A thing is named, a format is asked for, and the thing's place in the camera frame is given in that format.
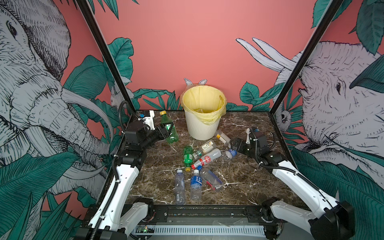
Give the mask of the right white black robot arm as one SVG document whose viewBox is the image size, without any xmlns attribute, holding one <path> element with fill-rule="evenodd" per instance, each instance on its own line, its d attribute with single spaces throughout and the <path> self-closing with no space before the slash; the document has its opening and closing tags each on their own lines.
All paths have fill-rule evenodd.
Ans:
<svg viewBox="0 0 384 240">
<path fill-rule="evenodd" d="M 263 203 L 262 217 L 265 222 L 286 221 L 308 232 L 315 240 L 349 240 L 355 235 L 354 207 L 317 187 L 283 154 L 272 151 L 262 137 L 250 137 L 248 141 L 236 138 L 230 146 L 280 179 L 309 207 L 306 211 L 271 198 Z"/>
</svg>

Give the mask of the green bottle yellow cap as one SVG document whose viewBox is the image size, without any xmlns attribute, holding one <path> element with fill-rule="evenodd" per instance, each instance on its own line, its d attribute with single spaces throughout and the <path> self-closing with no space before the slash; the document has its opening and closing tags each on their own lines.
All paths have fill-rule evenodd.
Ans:
<svg viewBox="0 0 384 240">
<path fill-rule="evenodd" d="M 168 144 L 172 145 L 173 143 L 176 143 L 179 140 L 179 135 L 176 131 L 176 127 L 174 125 L 173 120 L 168 116 L 166 111 L 161 111 L 161 124 L 163 124 L 167 132 L 169 133 L 169 137 L 166 138 L 166 141 Z"/>
</svg>

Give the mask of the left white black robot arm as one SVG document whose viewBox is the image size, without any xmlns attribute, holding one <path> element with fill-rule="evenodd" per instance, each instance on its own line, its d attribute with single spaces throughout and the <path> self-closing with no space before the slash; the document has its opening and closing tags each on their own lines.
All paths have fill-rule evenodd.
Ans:
<svg viewBox="0 0 384 240">
<path fill-rule="evenodd" d="M 147 157 L 147 148 L 168 138 L 173 126 L 160 124 L 152 130 L 140 121 L 128 124 L 112 163 L 113 181 L 88 225 L 78 229 L 76 240 L 126 240 L 138 223 L 154 216 L 150 199 L 138 200 L 125 214 L 122 211 Z"/>
</svg>

